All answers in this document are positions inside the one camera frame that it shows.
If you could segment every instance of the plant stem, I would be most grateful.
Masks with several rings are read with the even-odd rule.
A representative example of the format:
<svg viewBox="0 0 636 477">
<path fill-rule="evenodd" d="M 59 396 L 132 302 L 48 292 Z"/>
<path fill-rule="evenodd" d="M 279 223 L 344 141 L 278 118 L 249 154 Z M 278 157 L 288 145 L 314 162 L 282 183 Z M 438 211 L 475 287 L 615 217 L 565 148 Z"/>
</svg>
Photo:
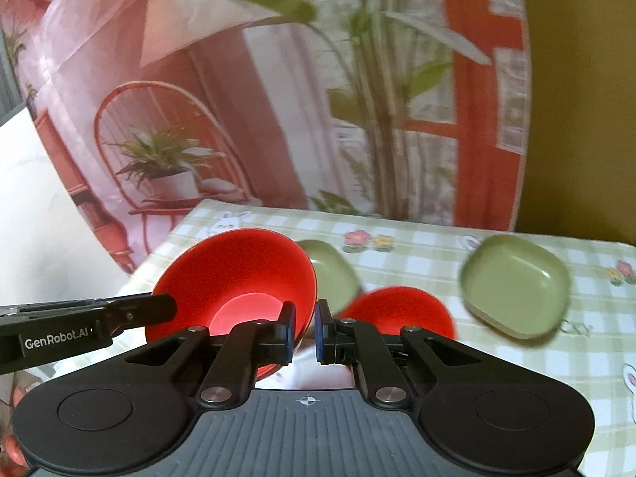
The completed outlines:
<svg viewBox="0 0 636 477">
<path fill-rule="evenodd" d="M 322 30 L 320 30 L 318 27 L 316 27 L 316 25 L 313 25 L 312 23 L 306 23 L 306 27 L 309 27 L 310 30 L 312 30 L 323 41 L 325 41 L 325 43 L 329 46 L 329 48 L 333 51 L 334 55 L 336 56 L 336 59 L 338 60 L 338 64 L 344 71 L 345 77 L 347 78 L 347 82 L 351 86 L 351 89 L 353 91 L 359 91 L 361 88 L 359 87 L 358 84 L 356 84 L 356 80 L 354 79 L 351 71 L 349 70 L 349 67 L 347 66 L 345 58 L 343 57 L 342 53 L 340 52 L 336 44 L 333 43 L 332 39 L 326 33 L 324 33 Z"/>
<path fill-rule="evenodd" d="M 390 0 L 380 0 L 380 8 L 390 10 Z M 377 57 L 378 66 L 383 76 L 384 98 L 386 99 L 386 107 L 389 111 L 389 127 L 386 131 L 386 140 L 390 145 L 388 154 L 388 163 L 391 167 L 392 175 L 392 203 L 391 215 L 392 219 L 400 220 L 403 218 L 403 166 L 399 162 L 396 144 L 396 118 L 398 113 L 398 101 L 396 95 L 396 67 L 395 52 L 392 34 L 390 33 L 389 23 L 379 15 L 376 26 L 378 37 L 378 50 L 382 55 Z"/>
<path fill-rule="evenodd" d="M 386 218 L 392 218 L 394 214 L 394 206 L 392 201 L 394 196 L 390 191 L 390 186 L 395 187 L 394 164 L 393 164 L 393 141 L 392 127 L 390 119 L 390 110 L 387 109 L 387 96 L 384 88 L 384 80 L 379 71 L 380 60 L 376 52 L 374 27 L 362 36 L 362 54 L 363 68 L 367 75 L 368 89 L 370 91 L 371 101 L 369 105 L 373 109 L 376 117 L 376 127 L 373 128 L 375 137 L 375 145 L 377 148 L 376 159 L 378 160 L 378 171 L 380 179 L 376 184 L 382 188 L 383 200 L 378 203 L 380 213 Z"/>
<path fill-rule="evenodd" d="M 365 59 L 364 53 L 362 49 L 362 44 L 357 43 L 352 45 L 354 51 L 354 67 L 355 71 L 358 74 L 359 82 L 362 86 L 364 86 L 366 82 L 366 87 L 369 87 L 370 83 L 366 78 L 365 71 Z M 363 120 L 365 125 L 365 135 L 368 148 L 370 149 L 370 157 L 371 157 L 371 171 L 373 172 L 373 194 L 375 198 L 375 206 L 376 211 L 383 214 L 384 211 L 384 188 L 382 185 L 382 171 L 380 167 L 380 159 L 379 159 L 379 148 L 376 141 L 375 135 L 375 123 L 377 120 L 372 116 L 373 109 L 369 109 L 367 106 L 367 95 L 364 91 L 364 88 L 361 91 L 361 103 L 360 110 L 363 113 Z"/>
<path fill-rule="evenodd" d="M 394 6 L 390 5 L 390 0 L 385 0 L 386 4 L 382 6 L 386 10 L 402 11 L 401 0 L 395 0 Z M 399 136 L 402 147 L 402 156 L 396 159 L 397 167 L 402 167 L 401 178 L 398 184 L 397 195 L 400 203 L 400 218 L 409 219 L 409 201 L 411 198 L 411 166 L 409 159 L 409 149 L 406 131 L 404 130 L 405 122 L 408 119 L 408 93 L 405 91 L 403 80 L 410 80 L 410 72 L 403 75 L 399 69 L 399 60 L 397 55 L 395 41 L 395 25 L 383 19 L 385 27 L 385 35 L 387 38 L 387 49 L 389 52 L 390 71 L 392 75 L 392 89 L 395 106 L 395 135 Z"/>
<path fill-rule="evenodd" d="M 425 145 L 423 145 L 423 143 L 425 143 L 425 139 L 422 137 L 419 137 L 417 139 L 417 151 L 418 151 L 418 155 L 420 158 L 420 180 L 419 180 L 419 185 L 420 185 L 420 217 L 424 217 L 424 212 L 425 212 L 425 207 L 426 207 L 426 169 L 427 169 L 427 163 L 426 163 L 426 149 L 425 149 Z"/>
</svg>

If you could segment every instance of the green dish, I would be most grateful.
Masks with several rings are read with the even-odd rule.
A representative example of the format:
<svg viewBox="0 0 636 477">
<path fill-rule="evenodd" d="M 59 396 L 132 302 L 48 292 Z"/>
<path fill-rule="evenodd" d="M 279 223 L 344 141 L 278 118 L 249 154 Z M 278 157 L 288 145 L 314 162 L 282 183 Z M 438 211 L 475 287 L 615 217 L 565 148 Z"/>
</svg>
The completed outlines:
<svg viewBox="0 0 636 477">
<path fill-rule="evenodd" d="M 353 267 L 331 244 L 301 240 L 298 245 L 309 256 L 316 271 L 318 299 L 326 299 L 332 315 L 338 315 L 360 293 L 360 280 Z"/>
<path fill-rule="evenodd" d="M 554 330 L 570 301 L 565 264 L 513 235 L 484 240 L 464 263 L 459 287 L 473 314 L 517 339 L 541 337 Z"/>
</svg>

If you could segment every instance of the green square plate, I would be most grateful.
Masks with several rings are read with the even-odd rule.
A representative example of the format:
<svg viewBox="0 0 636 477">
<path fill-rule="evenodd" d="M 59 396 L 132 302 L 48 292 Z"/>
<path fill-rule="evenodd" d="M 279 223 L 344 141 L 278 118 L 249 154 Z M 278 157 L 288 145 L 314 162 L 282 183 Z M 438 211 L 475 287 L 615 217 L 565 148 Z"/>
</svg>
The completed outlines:
<svg viewBox="0 0 636 477">
<path fill-rule="evenodd" d="M 514 235 L 484 240 L 464 263 L 459 287 L 466 307 L 517 339 L 556 328 L 570 301 L 570 275 L 551 252 Z"/>
</svg>

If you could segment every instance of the green plaid tablecloth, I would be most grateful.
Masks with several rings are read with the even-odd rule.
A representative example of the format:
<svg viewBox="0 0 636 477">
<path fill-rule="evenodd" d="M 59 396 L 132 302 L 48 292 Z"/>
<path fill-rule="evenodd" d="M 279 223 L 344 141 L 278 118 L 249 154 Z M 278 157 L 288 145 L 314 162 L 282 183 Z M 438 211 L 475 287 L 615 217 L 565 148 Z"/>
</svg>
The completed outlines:
<svg viewBox="0 0 636 477">
<path fill-rule="evenodd" d="M 456 227 L 205 201 L 137 269 L 120 295 L 150 291 L 177 256 L 224 227 L 262 227 L 296 241 L 322 240 L 340 249 L 366 290 L 409 285 L 435 295 L 453 316 L 459 341 L 566 382 L 589 400 L 596 430 L 581 465 L 586 477 L 636 475 L 636 248 L 521 235 L 559 256 L 572 276 L 567 318 L 542 345 L 500 336 L 467 312 L 457 275 L 470 246 L 492 232 Z M 68 371 L 143 342 L 143 334 L 134 331 L 110 349 L 61 364 Z"/>
</svg>

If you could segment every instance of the genrobot.ai logo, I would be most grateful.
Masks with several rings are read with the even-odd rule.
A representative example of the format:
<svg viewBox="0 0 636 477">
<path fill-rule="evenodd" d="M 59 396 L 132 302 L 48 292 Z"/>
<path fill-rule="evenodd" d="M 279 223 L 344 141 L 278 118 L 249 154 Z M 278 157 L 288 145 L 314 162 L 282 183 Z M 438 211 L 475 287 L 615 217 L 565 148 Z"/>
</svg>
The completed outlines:
<svg viewBox="0 0 636 477">
<path fill-rule="evenodd" d="M 93 333 L 93 329 L 86 327 L 80 328 L 79 332 L 72 330 L 69 333 L 50 334 L 40 339 L 27 339 L 24 341 L 24 347 L 27 350 L 35 348 L 44 348 L 53 344 L 65 343 L 68 341 L 74 341 L 75 339 L 81 339 L 82 337 L 88 337 Z"/>
</svg>

